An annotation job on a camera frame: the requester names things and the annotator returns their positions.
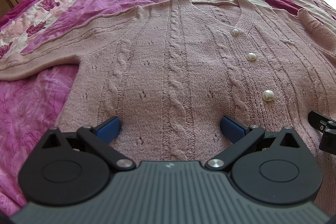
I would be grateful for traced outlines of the pink cable knit cardigan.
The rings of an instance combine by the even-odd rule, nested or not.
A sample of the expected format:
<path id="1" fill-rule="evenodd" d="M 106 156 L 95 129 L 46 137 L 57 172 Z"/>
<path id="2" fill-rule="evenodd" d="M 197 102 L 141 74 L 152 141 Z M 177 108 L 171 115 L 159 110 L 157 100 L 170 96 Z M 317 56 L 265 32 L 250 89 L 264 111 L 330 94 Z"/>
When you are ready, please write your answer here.
<path id="1" fill-rule="evenodd" d="M 214 156 L 226 146 L 224 115 L 269 130 L 291 125 L 320 159 L 307 114 L 335 115 L 335 33 L 306 10 L 247 0 L 137 6 L 10 55 L 1 79 L 68 63 L 79 70 L 56 125 L 72 131 L 117 116 L 114 147 L 135 161 Z M 273 101 L 263 100 L 265 90 Z"/>

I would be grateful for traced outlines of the white pearl button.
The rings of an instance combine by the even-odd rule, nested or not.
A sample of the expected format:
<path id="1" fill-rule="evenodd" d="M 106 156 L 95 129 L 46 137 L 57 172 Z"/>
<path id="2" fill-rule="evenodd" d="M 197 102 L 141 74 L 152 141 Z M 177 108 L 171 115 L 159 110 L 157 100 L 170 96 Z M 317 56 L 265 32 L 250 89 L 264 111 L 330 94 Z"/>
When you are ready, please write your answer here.
<path id="1" fill-rule="evenodd" d="M 238 36 L 238 34 L 239 34 L 239 30 L 236 28 L 231 31 L 232 36 Z"/>
<path id="2" fill-rule="evenodd" d="M 262 93 L 262 99 L 266 102 L 273 101 L 275 98 L 275 94 L 272 90 L 265 90 Z"/>
<path id="3" fill-rule="evenodd" d="M 257 55 L 256 55 L 256 53 L 250 52 L 246 55 L 246 59 L 248 61 L 256 61 L 257 60 Z"/>

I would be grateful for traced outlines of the pink and white striped bedspread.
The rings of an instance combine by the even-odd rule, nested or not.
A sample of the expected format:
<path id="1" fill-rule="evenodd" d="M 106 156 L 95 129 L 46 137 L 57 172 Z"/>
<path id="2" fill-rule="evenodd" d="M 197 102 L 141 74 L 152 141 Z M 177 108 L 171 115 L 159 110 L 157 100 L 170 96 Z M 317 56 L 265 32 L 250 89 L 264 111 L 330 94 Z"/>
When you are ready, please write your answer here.
<path id="1" fill-rule="evenodd" d="M 33 50 L 95 15 L 165 0 L 39 0 L 1 30 L 1 58 Z M 249 0 L 296 14 L 306 9 L 335 30 L 335 8 L 324 0 Z M 78 67 L 60 65 L 36 76 L 1 82 L 1 211 L 15 214 L 25 205 L 18 172 L 41 134 L 60 114 Z"/>

